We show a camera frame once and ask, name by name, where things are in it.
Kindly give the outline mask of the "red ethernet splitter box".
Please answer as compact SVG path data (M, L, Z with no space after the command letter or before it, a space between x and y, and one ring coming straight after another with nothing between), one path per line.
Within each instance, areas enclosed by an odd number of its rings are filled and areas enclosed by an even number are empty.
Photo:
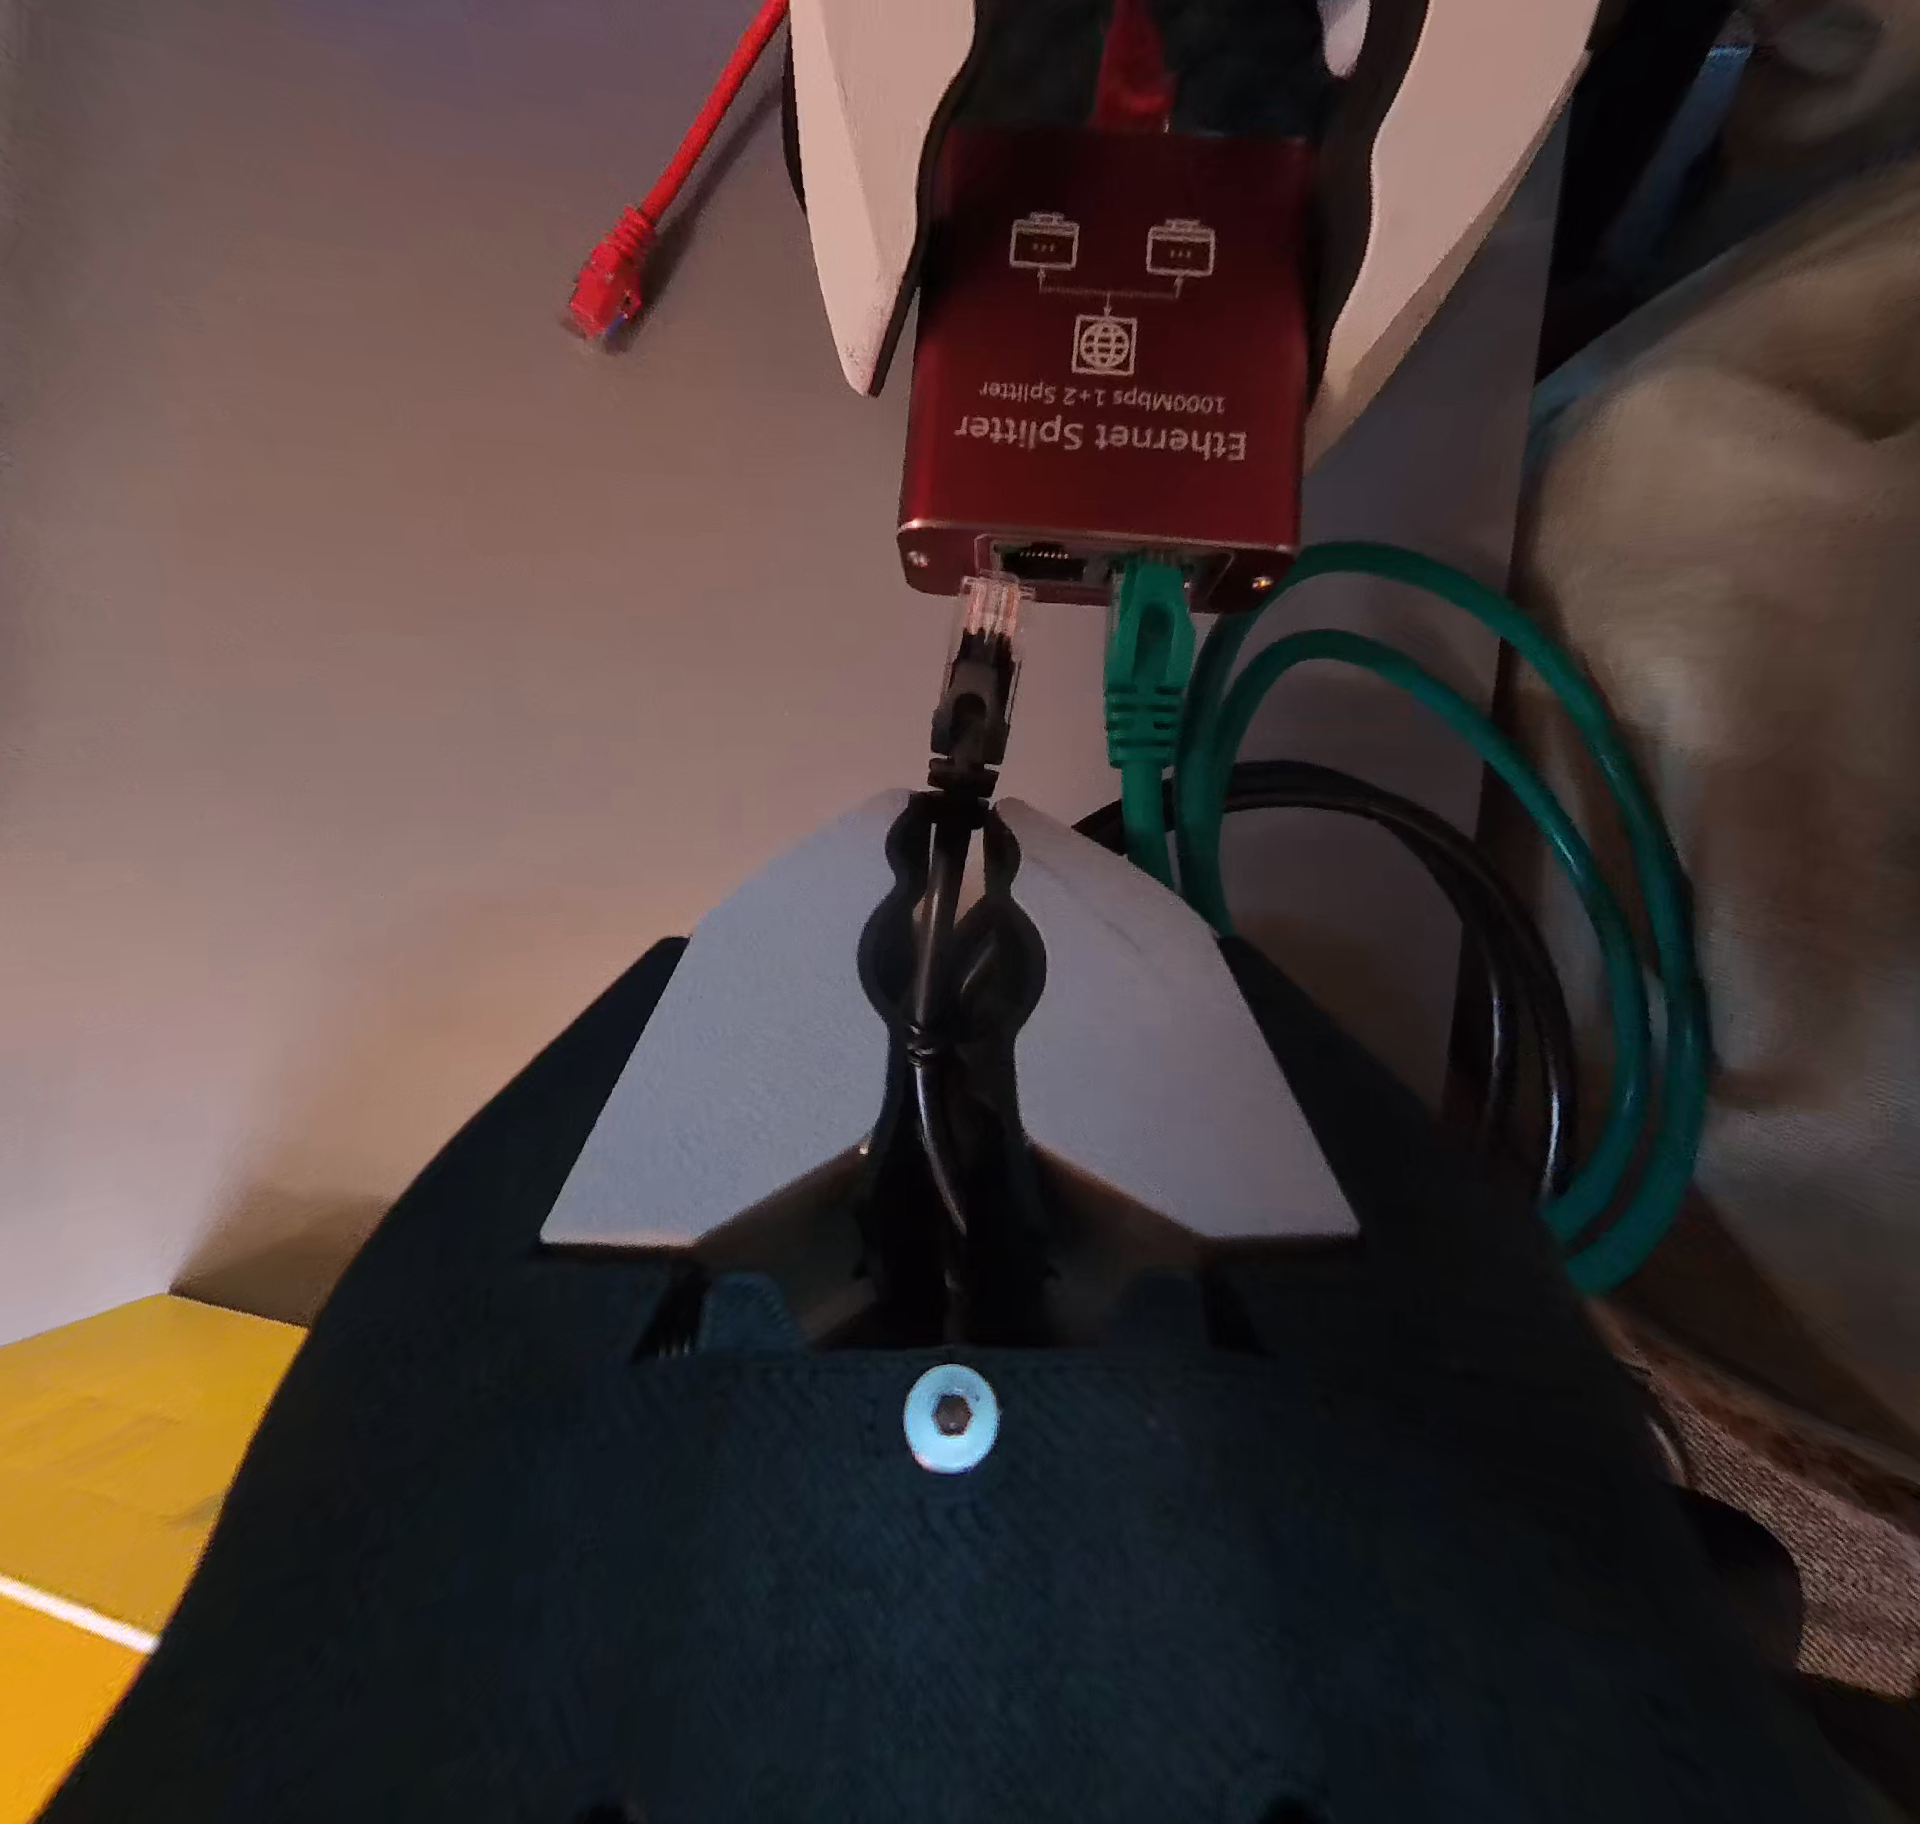
M920 267L903 580L1103 607L1124 561L1233 617L1296 561L1307 143L947 132Z

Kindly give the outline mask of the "beige blanket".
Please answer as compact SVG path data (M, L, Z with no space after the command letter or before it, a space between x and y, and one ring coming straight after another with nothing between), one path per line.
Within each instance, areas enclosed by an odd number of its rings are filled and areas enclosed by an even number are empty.
M1539 382L1522 596L1695 875L1711 1088L1626 1298L1912 1470L1920 175L1842 185Z

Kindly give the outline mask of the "patterned rug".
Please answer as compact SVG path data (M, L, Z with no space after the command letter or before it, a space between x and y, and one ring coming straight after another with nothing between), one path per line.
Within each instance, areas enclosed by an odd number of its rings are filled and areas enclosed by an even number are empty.
M1655 1410L1664 1476L1785 1536L1801 1578L1810 1677L1862 1693L1920 1693L1920 1492L1880 1455L1711 1364L1626 1311L1597 1308L1610 1351Z

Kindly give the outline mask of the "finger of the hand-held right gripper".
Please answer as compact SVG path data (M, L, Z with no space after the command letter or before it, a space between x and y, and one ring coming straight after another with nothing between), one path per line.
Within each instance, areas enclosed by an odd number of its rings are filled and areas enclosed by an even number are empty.
M1557 132L1605 0L1368 0L1319 149L1307 416L1319 465L1488 248Z
M799 189L844 382L880 399L980 0L787 0Z

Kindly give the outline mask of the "yellow plastic bin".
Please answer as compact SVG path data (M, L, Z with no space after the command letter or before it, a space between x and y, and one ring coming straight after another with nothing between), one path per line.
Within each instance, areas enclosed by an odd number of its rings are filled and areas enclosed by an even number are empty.
M0 1815L40 1815L156 1654L295 1342L156 1295L0 1351Z

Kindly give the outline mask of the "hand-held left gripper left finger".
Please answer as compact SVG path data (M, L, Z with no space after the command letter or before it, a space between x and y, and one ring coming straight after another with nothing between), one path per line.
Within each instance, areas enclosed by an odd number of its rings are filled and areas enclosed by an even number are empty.
M962 1236L906 1059L938 815L878 794L694 924L535 1246L767 1270L802 1335L956 1335Z

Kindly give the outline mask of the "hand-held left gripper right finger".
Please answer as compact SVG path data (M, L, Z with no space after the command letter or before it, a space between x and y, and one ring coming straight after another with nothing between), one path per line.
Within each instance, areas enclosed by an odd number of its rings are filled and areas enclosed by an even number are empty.
M1353 1246L1362 1218L1222 937L1053 815L1007 797L1001 828L1047 957L1011 1088L1053 1218L1053 1334L1103 1335L1154 1270Z

